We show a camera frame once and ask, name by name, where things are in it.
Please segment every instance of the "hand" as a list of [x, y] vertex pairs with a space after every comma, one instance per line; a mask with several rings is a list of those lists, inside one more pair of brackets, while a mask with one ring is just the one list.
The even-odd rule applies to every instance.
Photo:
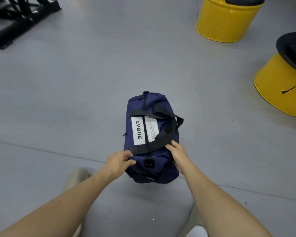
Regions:
[[175, 161], [175, 165], [178, 168], [178, 171], [185, 175], [186, 170], [193, 165], [192, 161], [190, 161], [187, 156], [183, 146], [175, 141], [171, 141], [171, 145], [166, 145], [166, 148], [171, 151], [173, 159]]
[[135, 160], [128, 160], [131, 156], [133, 154], [129, 150], [113, 153], [107, 158], [100, 171], [109, 178], [109, 181], [113, 181], [119, 178], [129, 166], [136, 164]]

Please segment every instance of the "forearm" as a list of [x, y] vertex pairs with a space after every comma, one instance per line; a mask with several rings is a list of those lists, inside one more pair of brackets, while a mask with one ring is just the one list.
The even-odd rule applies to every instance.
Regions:
[[209, 236], [271, 236], [247, 209], [210, 181], [193, 164], [186, 171], [185, 179]]
[[0, 237], [71, 237], [110, 182], [100, 170], [2, 231]]

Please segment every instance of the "white label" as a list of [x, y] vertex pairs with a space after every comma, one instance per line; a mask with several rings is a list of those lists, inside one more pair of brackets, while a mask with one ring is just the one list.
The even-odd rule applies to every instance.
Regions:
[[156, 135], [159, 134], [157, 119], [145, 116], [145, 123], [148, 135], [148, 142], [155, 140]]
[[146, 143], [144, 121], [141, 116], [132, 116], [132, 128], [134, 145], [142, 145]]

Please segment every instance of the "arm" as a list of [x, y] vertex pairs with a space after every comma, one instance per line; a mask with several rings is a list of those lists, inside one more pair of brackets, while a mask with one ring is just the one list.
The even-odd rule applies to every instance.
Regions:
[[176, 143], [166, 145], [185, 176], [194, 202], [211, 237], [271, 237], [266, 228], [240, 203], [210, 181]]
[[104, 166], [0, 233], [0, 237], [72, 237], [104, 188], [119, 178], [130, 165], [132, 153], [120, 151], [108, 157]]

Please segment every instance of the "cable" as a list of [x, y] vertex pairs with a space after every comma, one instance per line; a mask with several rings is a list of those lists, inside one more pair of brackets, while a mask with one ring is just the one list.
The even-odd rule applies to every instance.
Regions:
[[295, 87], [296, 87], [296, 86], [294, 86], [294, 87], [290, 88], [290, 89], [289, 89], [289, 90], [287, 90], [287, 91], [283, 91], [283, 90], [282, 90], [282, 94], [285, 94], [286, 92], [288, 92], [288, 91], [290, 91], [290, 90], [293, 90]]

